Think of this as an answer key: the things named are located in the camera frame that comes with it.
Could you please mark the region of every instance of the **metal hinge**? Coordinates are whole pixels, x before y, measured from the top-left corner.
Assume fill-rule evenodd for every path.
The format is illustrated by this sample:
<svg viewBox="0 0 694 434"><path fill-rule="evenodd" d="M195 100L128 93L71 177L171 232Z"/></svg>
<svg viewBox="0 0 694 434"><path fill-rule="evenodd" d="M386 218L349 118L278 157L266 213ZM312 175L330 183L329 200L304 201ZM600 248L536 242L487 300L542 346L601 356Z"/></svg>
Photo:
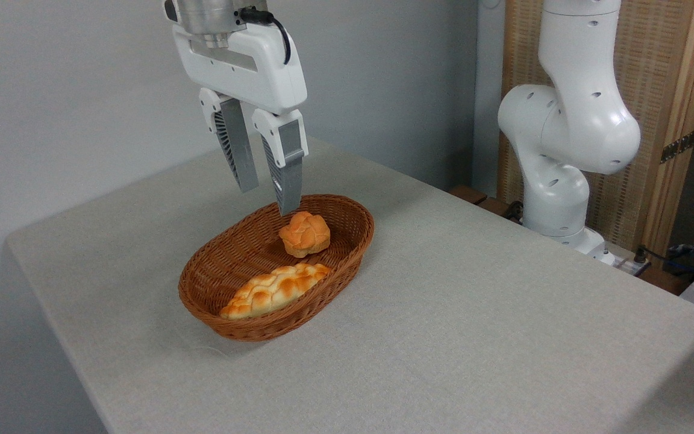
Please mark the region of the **metal hinge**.
<svg viewBox="0 0 694 434"><path fill-rule="evenodd" d="M663 148L660 162L664 163L694 146L694 131Z"/></svg>

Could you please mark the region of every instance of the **wooden cabinet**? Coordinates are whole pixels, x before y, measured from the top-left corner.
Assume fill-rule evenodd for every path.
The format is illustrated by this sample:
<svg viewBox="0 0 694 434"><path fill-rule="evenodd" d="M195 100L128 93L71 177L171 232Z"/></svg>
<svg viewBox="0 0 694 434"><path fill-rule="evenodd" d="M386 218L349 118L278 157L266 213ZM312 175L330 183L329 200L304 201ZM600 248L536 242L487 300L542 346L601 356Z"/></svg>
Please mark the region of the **wooden cabinet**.
<svg viewBox="0 0 694 434"><path fill-rule="evenodd" d="M542 0L507 0L506 8L503 93L525 83L550 85L537 59ZM692 156L694 1L623 0L614 66L623 99L642 128L642 143L620 173L586 174L587 225L626 249L645 244L664 252ZM520 200L520 172L502 136L500 200Z"/></svg>

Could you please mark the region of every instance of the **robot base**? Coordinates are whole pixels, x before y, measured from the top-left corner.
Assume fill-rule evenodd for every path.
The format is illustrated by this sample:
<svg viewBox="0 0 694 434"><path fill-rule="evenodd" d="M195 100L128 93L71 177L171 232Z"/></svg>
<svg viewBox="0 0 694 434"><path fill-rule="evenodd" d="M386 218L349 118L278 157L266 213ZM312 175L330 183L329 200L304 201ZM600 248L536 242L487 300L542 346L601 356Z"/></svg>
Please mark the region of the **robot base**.
<svg viewBox="0 0 694 434"><path fill-rule="evenodd" d="M577 250L593 259L598 259L607 265L614 265L615 256L609 253L604 237L597 231L582 228L576 234L570 236L549 236L548 238Z"/></svg>

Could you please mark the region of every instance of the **brown wicker basket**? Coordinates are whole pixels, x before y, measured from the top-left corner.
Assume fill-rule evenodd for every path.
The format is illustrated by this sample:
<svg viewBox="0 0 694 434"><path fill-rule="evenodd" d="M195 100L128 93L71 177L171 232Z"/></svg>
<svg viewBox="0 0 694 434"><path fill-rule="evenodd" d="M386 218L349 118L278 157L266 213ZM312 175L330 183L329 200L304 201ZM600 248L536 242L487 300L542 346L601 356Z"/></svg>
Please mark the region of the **brown wicker basket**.
<svg viewBox="0 0 694 434"><path fill-rule="evenodd" d="M247 342L277 338L320 312L358 273L374 236L374 217L356 201L338 195L303 196L297 211L323 216L331 230L328 249L303 259L287 254L278 231L289 224L291 215L281 216L276 203L267 205L207 242L189 259L178 284L187 310L221 336ZM332 270L286 307L256 318L218 316L251 277L299 262L322 263Z"/></svg>

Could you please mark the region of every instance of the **table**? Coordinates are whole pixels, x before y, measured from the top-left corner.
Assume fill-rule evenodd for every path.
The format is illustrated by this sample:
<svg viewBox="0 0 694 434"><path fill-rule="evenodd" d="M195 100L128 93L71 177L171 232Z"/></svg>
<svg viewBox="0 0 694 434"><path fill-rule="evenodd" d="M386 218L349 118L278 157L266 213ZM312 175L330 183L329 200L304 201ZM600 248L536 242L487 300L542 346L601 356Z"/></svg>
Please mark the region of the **table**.
<svg viewBox="0 0 694 434"><path fill-rule="evenodd" d="M363 266L294 332L216 335L177 280L275 200L253 145L247 194L216 152L8 237L109 432L694 432L694 305L314 138L304 193L372 212Z"/></svg>

